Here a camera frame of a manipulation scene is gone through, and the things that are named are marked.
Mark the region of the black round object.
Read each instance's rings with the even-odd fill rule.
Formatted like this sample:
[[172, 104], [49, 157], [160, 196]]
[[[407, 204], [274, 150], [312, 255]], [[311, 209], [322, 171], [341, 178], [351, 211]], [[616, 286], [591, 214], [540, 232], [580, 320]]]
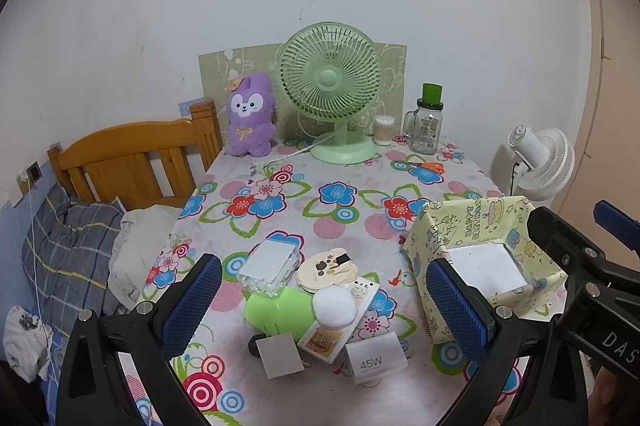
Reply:
[[258, 343], [260, 340], [265, 339], [265, 338], [267, 338], [267, 335], [266, 335], [266, 334], [264, 334], [264, 333], [258, 333], [258, 334], [253, 335], [253, 336], [250, 338], [250, 340], [248, 341], [248, 344], [247, 344], [248, 351], [249, 351], [249, 352], [250, 352], [250, 354], [251, 354], [252, 356], [254, 356], [255, 358], [260, 358], [260, 352], [259, 352], [259, 349], [258, 349], [258, 347], [257, 347], [257, 343]]

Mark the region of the white round puck device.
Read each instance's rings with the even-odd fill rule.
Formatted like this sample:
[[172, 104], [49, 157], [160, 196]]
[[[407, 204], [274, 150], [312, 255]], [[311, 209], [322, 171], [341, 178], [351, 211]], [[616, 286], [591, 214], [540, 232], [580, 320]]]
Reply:
[[341, 330], [356, 320], [358, 307], [346, 287], [323, 287], [312, 296], [314, 316], [322, 328]]

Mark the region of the white remote control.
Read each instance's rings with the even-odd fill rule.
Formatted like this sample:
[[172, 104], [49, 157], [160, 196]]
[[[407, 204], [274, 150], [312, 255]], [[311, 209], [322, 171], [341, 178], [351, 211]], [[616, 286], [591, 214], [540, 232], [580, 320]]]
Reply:
[[299, 339], [297, 347], [332, 364], [352, 337], [379, 288], [378, 282], [361, 277], [345, 285], [323, 287], [312, 296], [314, 323]]

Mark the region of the grey charger block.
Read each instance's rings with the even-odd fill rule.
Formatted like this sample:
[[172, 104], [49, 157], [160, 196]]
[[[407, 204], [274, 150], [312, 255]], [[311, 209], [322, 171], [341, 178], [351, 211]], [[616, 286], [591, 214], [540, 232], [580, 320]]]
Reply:
[[302, 358], [290, 332], [268, 336], [257, 343], [260, 360], [269, 380], [303, 372]]

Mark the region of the yellow patterned storage box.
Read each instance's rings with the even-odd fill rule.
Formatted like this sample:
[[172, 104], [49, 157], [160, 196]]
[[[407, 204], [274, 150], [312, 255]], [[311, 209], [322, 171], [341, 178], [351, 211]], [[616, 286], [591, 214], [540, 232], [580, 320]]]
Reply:
[[491, 306], [506, 306], [519, 317], [547, 304], [564, 284], [566, 273], [529, 238], [527, 222], [534, 209], [521, 195], [422, 206], [404, 251], [434, 344], [454, 339], [426, 288], [426, 269], [436, 258], [447, 259]]

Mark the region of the blue plaid blanket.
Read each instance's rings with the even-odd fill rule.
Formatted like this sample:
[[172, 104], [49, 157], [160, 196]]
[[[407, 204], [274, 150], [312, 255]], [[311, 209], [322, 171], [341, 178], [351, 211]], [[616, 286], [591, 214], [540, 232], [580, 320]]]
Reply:
[[69, 338], [78, 313], [124, 313], [108, 287], [124, 212], [116, 202], [84, 203], [54, 185], [27, 232], [22, 263], [44, 323]]

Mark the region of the glass mason jar green lid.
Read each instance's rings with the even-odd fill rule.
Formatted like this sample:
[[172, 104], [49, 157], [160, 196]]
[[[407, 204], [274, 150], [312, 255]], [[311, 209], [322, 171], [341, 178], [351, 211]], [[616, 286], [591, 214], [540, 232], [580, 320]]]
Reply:
[[442, 130], [442, 85], [424, 83], [422, 94], [416, 99], [416, 108], [408, 111], [402, 123], [402, 132], [413, 152], [434, 155]]

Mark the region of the cream round compact mirror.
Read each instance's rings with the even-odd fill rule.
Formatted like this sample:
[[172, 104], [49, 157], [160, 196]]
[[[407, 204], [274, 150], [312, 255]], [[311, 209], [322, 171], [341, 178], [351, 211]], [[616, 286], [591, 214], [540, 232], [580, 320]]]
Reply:
[[358, 277], [358, 268], [343, 247], [307, 257], [296, 271], [296, 280], [304, 291], [314, 294], [332, 285], [344, 285]]

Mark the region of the floral tablecloth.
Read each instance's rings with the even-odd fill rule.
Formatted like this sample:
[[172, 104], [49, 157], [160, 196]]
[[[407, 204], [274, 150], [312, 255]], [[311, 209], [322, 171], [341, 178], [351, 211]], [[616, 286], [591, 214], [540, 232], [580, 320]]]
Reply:
[[[410, 171], [439, 162], [445, 172]], [[414, 217], [430, 202], [503, 198], [451, 143], [434, 155], [402, 140], [372, 159], [335, 165], [302, 143], [282, 142], [270, 157], [222, 155], [186, 202], [155, 258], [140, 296], [156, 301], [205, 253], [219, 257], [222, 282], [184, 354], [171, 365], [213, 425], [433, 425], [472, 374], [453, 342], [434, 344], [416, 279], [404, 251]], [[256, 328], [244, 318], [250, 292], [236, 279], [265, 240], [294, 243], [300, 263], [343, 247], [360, 277], [380, 284], [352, 339], [395, 332], [404, 371], [355, 385], [344, 356], [312, 360], [303, 372], [269, 380], [247, 349]], [[526, 318], [548, 320], [566, 293], [561, 285]]]

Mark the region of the clear plastic clip box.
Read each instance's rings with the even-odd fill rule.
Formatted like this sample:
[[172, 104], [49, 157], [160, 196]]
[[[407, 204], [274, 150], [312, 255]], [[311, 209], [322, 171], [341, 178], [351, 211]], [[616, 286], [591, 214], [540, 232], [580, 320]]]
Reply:
[[296, 244], [265, 240], [247, 257], [236, 279], [250, 293], [276, 298], [290, 282], [299, 261]]

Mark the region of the green oval case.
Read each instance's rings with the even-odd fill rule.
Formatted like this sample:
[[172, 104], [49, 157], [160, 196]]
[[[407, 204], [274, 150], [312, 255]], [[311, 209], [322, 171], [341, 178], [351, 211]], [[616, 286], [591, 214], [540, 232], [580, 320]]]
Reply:
[[316, 320], [311, 296], [292, 287], [285, 287], [276, 298], [259, 293], [250, 295], [244, 307], [244, 318], [268, 336], [290, 332], [295, 342]]

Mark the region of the cotton swab container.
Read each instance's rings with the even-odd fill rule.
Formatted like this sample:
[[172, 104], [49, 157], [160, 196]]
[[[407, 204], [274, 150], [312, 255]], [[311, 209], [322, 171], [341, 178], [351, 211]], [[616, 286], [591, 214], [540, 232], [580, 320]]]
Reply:
[[378, 146], [390, 146], [395, 135], [395, 118], [388, 114], [375, 116], [373, 124], [373, 141]]

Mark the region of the wooden bed headboard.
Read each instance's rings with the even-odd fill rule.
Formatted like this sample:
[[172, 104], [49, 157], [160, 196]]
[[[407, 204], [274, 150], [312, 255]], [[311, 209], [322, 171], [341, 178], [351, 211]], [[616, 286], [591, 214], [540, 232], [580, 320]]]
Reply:
[[192, 105], [186, 119], [122, 124], [95, 131], [67, 149], [53, 145], [48, 157], [58, 183], [81, 202], [119, 199], [126, 209], [181, 207], [196, 187], [186, 156], [191, 147], [204, 168], [222, 150], [212, 101]]

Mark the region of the purple plush bunny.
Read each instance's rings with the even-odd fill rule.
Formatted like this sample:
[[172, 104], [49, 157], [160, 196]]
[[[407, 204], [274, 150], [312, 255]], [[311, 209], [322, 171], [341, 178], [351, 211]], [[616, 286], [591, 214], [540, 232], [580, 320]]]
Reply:
[[238, 76], [227, 90], [229, 153], [235, 157], [265, 157], [277, 133], [273, 123], [276, 99], [269, 74]]

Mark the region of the patterned wall panel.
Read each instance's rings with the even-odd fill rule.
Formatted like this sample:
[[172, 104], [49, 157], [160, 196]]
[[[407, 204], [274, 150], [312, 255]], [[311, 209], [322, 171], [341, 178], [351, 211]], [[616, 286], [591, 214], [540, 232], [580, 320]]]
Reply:
[[[399, 44], [376, 43], [375, 51], [381, 67], [381, 86], [378, 97], [366, 111], [348, 122], [351, 131], [370, 135], [378, 115], [390, 115], [395, 128], [401, 127], [404, 118], [405, 70], [407, 47]], [[279, 85], [278, 58], [282, 46], [268, 44], [221, 50], [198, 57], [204, 98], [213, 101], [223, 141], [228, 140], [229, 116], [227, 114], [230, 82], [258, 72], [269, 74], [276, 97], [276, 126], [279, 139], [314, 137], [332, 131], [333, 124], [318, 122], [299, 113], [284, 96]]]

